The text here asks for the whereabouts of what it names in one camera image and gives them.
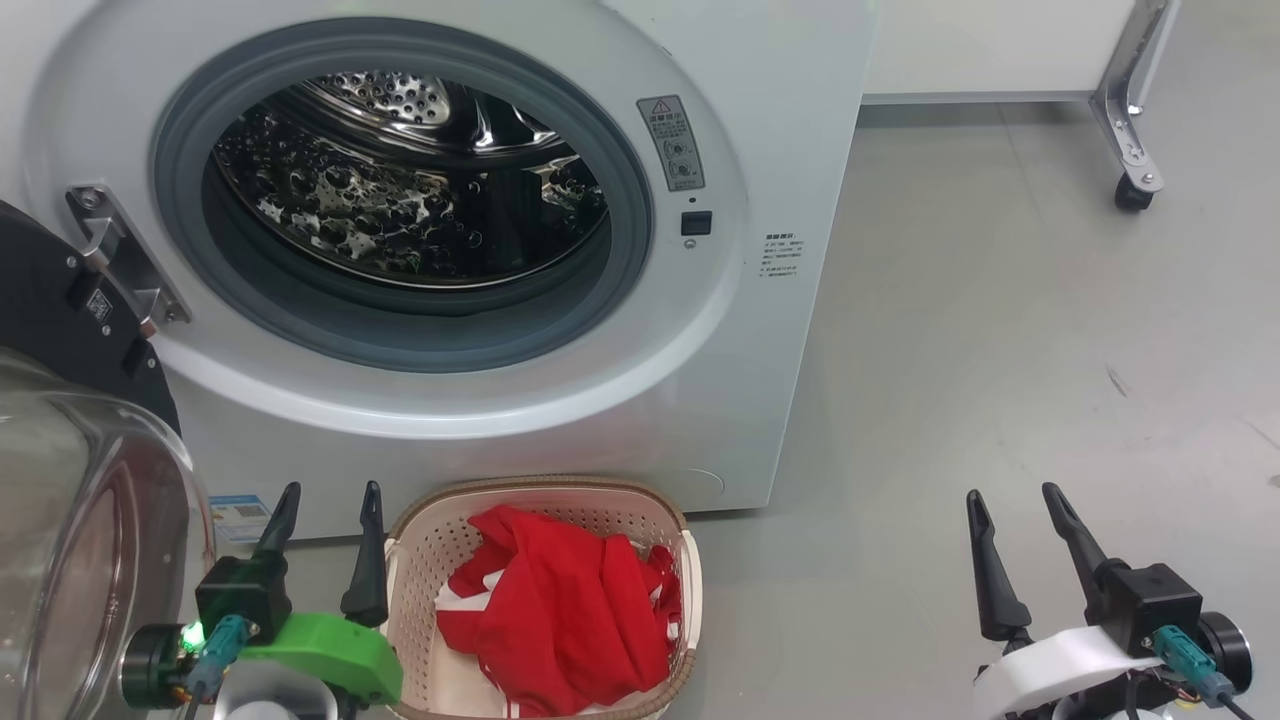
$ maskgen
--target red fabric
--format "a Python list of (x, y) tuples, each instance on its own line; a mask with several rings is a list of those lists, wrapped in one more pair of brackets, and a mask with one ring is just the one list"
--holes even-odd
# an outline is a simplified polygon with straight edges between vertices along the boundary
[[(479, 656), (522, 716), (575, 715), (667, 678), (667, 625), (678, 615), (680, 583), (666, 547), (644, 562), (625, 536), (600, 539), (507, 506), (470, 523), (483, 543), (449, 588), (477, 596), (488, 592), (485, 575), (503, 574), (483, 611), (438, 610), (436, 625), (451, 648)], [(655, 607), (650, 597), (659, 588)]]

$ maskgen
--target beige laundry basket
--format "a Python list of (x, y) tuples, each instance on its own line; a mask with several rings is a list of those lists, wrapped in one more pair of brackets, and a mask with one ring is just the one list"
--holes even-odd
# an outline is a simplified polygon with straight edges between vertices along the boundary
[(676, 557), (682, 611), (671, 674), (658, 687), (623, 698), (599, 720), (649, 720), (666, 712), (694, 669), (703, 614), (698, 544), (685, 516), (644, 486), (608, 478), (539, 475), (463, 483), (411, 506), (387, 539), (390, 618), (383, 633), (404, 667), (396, 714), (407, 720), (503, 717), (506, 702), (480, 673), (475, 656), (449, 650), (435, 628), (435, 594), (480, 544), (467, 524), (477, 512), (509, 505), (550, 515), (598, 536), (622, 533), (644, 544), (666, 544)]

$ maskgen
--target front-loading washing machine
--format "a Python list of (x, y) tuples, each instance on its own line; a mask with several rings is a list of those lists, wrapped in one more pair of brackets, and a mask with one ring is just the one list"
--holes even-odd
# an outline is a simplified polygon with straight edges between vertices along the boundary
[(8, 3), (0, 197), (131, 288), (211, 495), (303, 483), (296, 537), (370, 479), (763, 506), (877, 5)]

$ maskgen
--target basket rim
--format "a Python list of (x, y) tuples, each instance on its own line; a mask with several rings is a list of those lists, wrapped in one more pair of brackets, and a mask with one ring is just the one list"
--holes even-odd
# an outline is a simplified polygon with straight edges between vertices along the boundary
[(676, 507), (669, 497), (663, 495), (649, 486), (636, 483), (634, 480), (623, 480), (621, 478), (607, 478), (603, 475), (512, 475), (508, 478), (493, 478), (486, 480), (468, 480), (462, 483), (456, 483), (452, 486), (445, 486), (438, 491), (430, 492), (420, 497), (416, 502), (410, 505), (401, 512), (399, 518), (392, 525), (392, 529), (387, 533), (389, 539), (399, 542), (401, 534), (404, 528), (416, 518), (420, 512), (426, 510), (429, 506), (436, 502), (449, 500), (453, 497), (460, 497), (465, 495), (479, 495), (481, 492), (492, 492), (500, 489), (575, 489), (575, 488), (591, 488), (591, 489), (612, 489), (618, 492), (630, 492), (634, 495), (644, 495), (658, 502), (663, 510), (666, 510), (672, 520), (676, 521), (676, 527), (681, 533), (689, 530), (689, 523), (685, 520), (685, 514)]
[[(575, 489), (575, 488), (590, 488), (590, 489), (612, 489), (618, 492), (630, 492), (635, 495), (646, 496), (666, 510), (672, 520), (676, 521), (680, 534), (685, 537), (691, 537), (689, 533), (689, 523), (685, 520), (685, 514), (676, 507), (676, 503), (671, 501), (660, 491), (652, 487), (636, 483), (634, 480), (623, 480), (621, 478), (608, 478), (603, 475), (513, 475), (507, 478), (494, 478), (486, 480), (470, 480), (462, 482), (452, 486), (443, 487), (438, 491), (430, 492), (416, 502), (410, 505), (396, 523), (392, 525), (390, 532), (387, 533), (387, 538), (393, 543), (398, 544), (401, 541), (401, 534), (408, 527), (408, 524), (429, 506), (440, 502), (443, 500), (476, 495), (481, 492), (502, 491), (502, 489)], [(594, 714), (591, 717), (594, 720), (641, 720), (654, 715), (655, 712), (664, 711), (672, 701), (684, 689), (685, 683), (689, 682), (690, 675), (692, 675), (694, 665), (698, 660), (698, 650), (687, 648), (680, 653), (676, 660), (675, 667), (672, 667), (671, 675), (667, 678), (668, 687), (658, 696), (648, 700), (644, 705), (637, 707), (631, 707), (626, 710), (607, 710), (604, 712)], [(390, 707), (392, 712), (398, 717), (404, 717), (407, 720), (475, 720), (474, 717), (463, 717), (457, 715), (443, 715), (438, 712), (431, 712), (429, 710), (419, 710), (411, 707), (404, 702), (398, 702)]]

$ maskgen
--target gray floor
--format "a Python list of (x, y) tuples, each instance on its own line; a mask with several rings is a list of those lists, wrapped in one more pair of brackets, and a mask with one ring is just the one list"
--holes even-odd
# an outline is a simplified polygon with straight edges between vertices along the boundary
[[(969, 488), (1033, 635), (1082, 624), (1046, 480), (1235, 619), (1243, 705), (1280, 712), (1277, 31), (1266, 0), (1185, 4), (1139, 120), (1169, 187), (1140, 215), (1083, 106), (864, 110), (774, 500), (695, 523), (703, 643), (668, 717), (968, 717), (998, 657)], [(298, 607), (335, 607), (352, 559), (294, 551)]]

